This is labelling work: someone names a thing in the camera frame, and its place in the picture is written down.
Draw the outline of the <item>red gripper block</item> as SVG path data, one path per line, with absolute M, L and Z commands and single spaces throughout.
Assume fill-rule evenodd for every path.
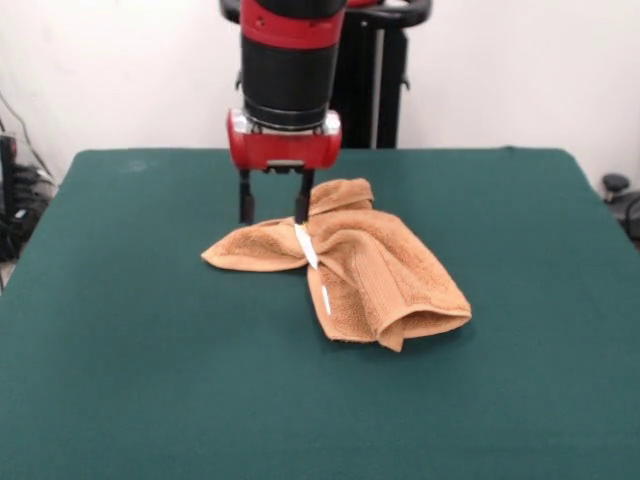
M 294 221 L 308 220 L 315 171 L 331 168 L 342 143 L 342 125 L 336 111 L 329 110 L 323 122 L 312 130 L 286 132 L 264 128 L 241 109 L 230 109 L 227 134 L 231 159 L 239 171 L 239 217 L 242 224 L 252 224 L 255 198 L 251 191 L 249 170 L 297 169 L 301 185 L 295 201 Z

